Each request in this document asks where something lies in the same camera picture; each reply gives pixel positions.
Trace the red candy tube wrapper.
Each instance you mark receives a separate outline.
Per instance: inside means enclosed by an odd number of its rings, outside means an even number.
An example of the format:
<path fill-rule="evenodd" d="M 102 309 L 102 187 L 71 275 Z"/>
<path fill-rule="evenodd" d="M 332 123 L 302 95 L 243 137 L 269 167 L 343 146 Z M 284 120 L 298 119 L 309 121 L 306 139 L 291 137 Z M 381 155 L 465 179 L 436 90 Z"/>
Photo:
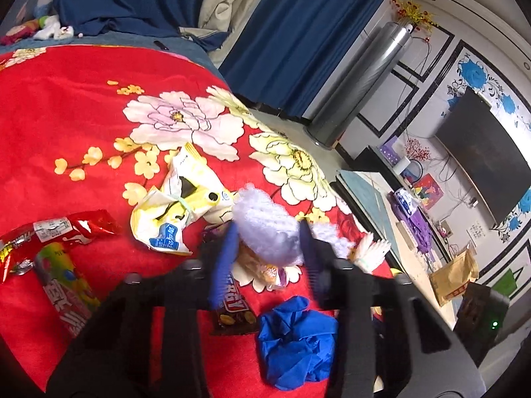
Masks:
<path fill-rule="evenodd" d="M 61 243 L 44 246 L 35 257 L 34 267 L 59 319 L 76 337 L 99 308 L 100 301 Z"/>

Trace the dark red energy bar wrapper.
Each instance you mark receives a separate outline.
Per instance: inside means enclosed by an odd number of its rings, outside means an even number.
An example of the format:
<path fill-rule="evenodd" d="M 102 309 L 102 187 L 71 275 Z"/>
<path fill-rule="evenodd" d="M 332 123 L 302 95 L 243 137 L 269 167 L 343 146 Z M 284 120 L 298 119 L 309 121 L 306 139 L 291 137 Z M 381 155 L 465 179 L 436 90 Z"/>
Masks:
<path fill-rule="evenodd" d="M 208 250 L 207 260 L 211 253 L 211 240 L 220 233 L 223 233 L 226 224 L 211 229 L 206 234 L 204 247 Z M 232 264 L 231 274 L 228 277 L 222 304 L 217 309 L 212 309 L 214 323 L 213 335 L 237 336 L 252 334 L 258 331 L 258 319 L 249 306 L 248 301 L 241 294 L 239 284 L 233 276 L 232 269 L 235 262 Z"/>

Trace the blue crumpled glove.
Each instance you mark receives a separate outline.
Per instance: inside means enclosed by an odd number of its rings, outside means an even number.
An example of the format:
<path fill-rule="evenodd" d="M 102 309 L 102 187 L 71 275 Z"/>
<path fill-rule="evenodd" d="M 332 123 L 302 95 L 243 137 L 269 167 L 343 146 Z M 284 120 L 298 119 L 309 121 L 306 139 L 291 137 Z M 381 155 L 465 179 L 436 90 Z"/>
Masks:
<path fill-rule="evenodd" d="M 338 321 L 295 296 L 258 317 L 258 353 L 265 380 L 281 391 L 330 376 Z"/>

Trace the purple bag on table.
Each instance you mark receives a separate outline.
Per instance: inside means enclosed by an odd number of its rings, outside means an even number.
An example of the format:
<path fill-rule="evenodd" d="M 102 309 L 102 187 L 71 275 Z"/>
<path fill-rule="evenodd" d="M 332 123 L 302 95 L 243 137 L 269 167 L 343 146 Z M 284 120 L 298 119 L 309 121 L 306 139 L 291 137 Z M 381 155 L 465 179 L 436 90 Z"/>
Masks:
<path fill-rule="evenodd" d="M 399 221 L 403 221 L 407 228 L 411 231 L 415 241 L 417 242 L 417 248 L 423 254 L 429 254 L 432 249 L 432 232 L 423 215 L 417 210 L 411 216 L 408 216 L 402 206 L 399 204 L 392 193 L 388 197 L 392 206 L 393 214 Z"/>

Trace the white plush toy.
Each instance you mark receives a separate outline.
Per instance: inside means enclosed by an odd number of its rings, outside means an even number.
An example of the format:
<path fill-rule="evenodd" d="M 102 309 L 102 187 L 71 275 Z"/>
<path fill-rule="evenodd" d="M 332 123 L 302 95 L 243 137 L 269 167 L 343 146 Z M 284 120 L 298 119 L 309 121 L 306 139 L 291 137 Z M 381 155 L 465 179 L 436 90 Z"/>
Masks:
<path fill-rule="evenodd" d="M 33 34 L 33 39 L 71 39 L 74 35 L 72 26 L 63 26 L 58 15 L 50 15 L 39 19 L 39 30 Z"/>

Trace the colourful picture frame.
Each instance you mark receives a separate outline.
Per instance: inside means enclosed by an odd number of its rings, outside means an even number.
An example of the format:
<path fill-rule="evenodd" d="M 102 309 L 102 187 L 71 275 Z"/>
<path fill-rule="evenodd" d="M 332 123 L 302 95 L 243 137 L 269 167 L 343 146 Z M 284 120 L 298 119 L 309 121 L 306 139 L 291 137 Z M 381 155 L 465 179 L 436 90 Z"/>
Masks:
<path fill-rule="evenodd" d="M 430 210 L 444 196 L 441 187 L 430 173 L 423 175 L 416 181 L 412 186 L 412 191 L 423 209 L 426 210 Z"/>

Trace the blue curtain right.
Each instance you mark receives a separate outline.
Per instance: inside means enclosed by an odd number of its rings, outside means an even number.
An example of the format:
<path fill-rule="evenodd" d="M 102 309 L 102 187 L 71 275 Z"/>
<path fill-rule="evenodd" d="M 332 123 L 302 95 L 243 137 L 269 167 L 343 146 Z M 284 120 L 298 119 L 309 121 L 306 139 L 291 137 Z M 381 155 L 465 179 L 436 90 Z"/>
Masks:
<path fill-rule="evenodd" d="M 220 65 L 230 89 L 300 117 L 384 0 L 261 0 Z"/>

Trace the yellow white snack bag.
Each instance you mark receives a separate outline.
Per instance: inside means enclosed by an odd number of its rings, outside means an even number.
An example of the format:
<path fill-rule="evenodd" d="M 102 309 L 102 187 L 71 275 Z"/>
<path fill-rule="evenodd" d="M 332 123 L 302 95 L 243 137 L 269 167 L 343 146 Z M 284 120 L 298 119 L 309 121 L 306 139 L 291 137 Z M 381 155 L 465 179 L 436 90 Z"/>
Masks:
<path fill-rule="evenodd" d="M 171 159 L 162 185 L 151 188 L 130 215 L 134 238 L 148 249 L 189 256 L 184 230 L 204 218 L 218 226 L 232 218 L 234 193 L 195 147 L 187 143 Z"/>

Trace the brown paper bag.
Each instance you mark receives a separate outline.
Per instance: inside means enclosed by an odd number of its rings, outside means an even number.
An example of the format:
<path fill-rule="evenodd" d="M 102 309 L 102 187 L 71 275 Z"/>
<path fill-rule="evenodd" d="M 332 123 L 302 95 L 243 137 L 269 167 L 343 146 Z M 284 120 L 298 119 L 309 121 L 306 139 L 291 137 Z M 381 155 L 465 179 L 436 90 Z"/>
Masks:
<path fill-rule="evenodd" d="M 479 273 L 476 251 L 468 244 L 449 263 L 429 275 L 438 304 L 444 306 L 463 295 L 468 285 L 479 278 Z"/>

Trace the red floral blanket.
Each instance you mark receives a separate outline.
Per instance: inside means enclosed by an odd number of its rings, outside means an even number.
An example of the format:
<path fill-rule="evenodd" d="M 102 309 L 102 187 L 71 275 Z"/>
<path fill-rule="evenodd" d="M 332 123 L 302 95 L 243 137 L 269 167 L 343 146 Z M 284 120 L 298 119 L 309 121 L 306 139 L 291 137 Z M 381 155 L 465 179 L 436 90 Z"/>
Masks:
<path fill-rule="evenodd" d="M 1 236 L 34 221 L 105 209 L 121 234 L 73 247 L 103 301 L 128 272 L 157 276 L 184 257 L 135 240 L 130 213 L 193 143 L 226 189 L 252 183 L 297 218 L 359 236 L 329 181 L 338 155 L 268 128 L 206 64 L 148 48 L 63 45 L 1 51 Z M 214 336 L 200 313 L 212 397 L 324 397 L 326 381 L 292 392 L 267 384 L 254 334 Z M 72 336 L 34 271 L 1 284 L 1 339 L 43 390 Z"/>

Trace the red snack wrapper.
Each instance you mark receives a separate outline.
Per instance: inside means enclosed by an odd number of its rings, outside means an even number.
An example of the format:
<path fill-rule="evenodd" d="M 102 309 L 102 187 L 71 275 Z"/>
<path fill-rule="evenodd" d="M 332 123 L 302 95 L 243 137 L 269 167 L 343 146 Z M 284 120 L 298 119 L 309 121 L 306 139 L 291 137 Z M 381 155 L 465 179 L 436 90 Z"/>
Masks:
<path fill-rule="evenodd" d="M 119 233 L 119 224 L 105 209 L 77 212 L 17 227 L 1 236 L 1 283 L 8 279 L 16 264 L 32 261 L 49 243 L 58 242 L 70 249 Z"/>

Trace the white vase with red flowers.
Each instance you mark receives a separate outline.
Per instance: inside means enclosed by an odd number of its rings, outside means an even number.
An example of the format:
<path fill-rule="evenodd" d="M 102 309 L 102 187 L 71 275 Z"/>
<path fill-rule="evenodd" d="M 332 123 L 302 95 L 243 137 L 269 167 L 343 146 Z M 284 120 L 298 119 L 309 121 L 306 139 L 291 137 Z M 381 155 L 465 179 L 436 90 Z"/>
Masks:
<path fill-rule="evenodd" d="M 411 163 L 416 161 L 423 165 L 432 158 L 428 145 L 418 138 L 398 138 L 393 144 L 393 150 L 400 158 L 407 157 Z"/>

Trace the white blue tissue pack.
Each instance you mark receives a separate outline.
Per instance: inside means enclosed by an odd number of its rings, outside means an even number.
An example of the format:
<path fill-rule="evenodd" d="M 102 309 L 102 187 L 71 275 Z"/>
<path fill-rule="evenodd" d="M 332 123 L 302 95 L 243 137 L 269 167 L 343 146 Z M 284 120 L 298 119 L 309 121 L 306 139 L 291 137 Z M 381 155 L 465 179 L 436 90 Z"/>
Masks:
<path fill-rule="evenodd" d="M 402 209 L 403 213 L 410 217 L 417 212 L 417 199 L 411 194 L 409 190 L 400 188 L 393 193 L 393 196 Z"/>

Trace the orange purple snack packet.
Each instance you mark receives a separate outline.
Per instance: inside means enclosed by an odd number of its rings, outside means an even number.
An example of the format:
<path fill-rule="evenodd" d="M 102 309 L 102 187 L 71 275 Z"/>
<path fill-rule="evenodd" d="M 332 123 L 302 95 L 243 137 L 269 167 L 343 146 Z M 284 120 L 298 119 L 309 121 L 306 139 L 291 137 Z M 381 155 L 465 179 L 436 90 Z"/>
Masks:
<path fill-rule="evenodd" d="M 239 255 L 234 266 L 239 267 L 237 270 L 239 284 L 242 286 L 251 284 L 258 293 L 264 290 L 283 289 L 288 284 L 283 268 L 266 263 L 244 242 L 239 245 Z"/>

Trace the yellow artificial flowers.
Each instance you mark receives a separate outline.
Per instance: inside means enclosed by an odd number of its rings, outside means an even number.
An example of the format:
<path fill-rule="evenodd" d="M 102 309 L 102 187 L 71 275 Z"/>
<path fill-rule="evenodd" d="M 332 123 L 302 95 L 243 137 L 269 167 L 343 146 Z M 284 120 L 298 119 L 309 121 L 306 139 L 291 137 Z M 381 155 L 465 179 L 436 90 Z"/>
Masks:
<path fill-rule="evenodd" d="M 430 34 L 438 24 L 434 15 L 426 11 L 414 0 L 391 0 L 393 19 L 399 23 L 410 24 L 414 32 Z"/>

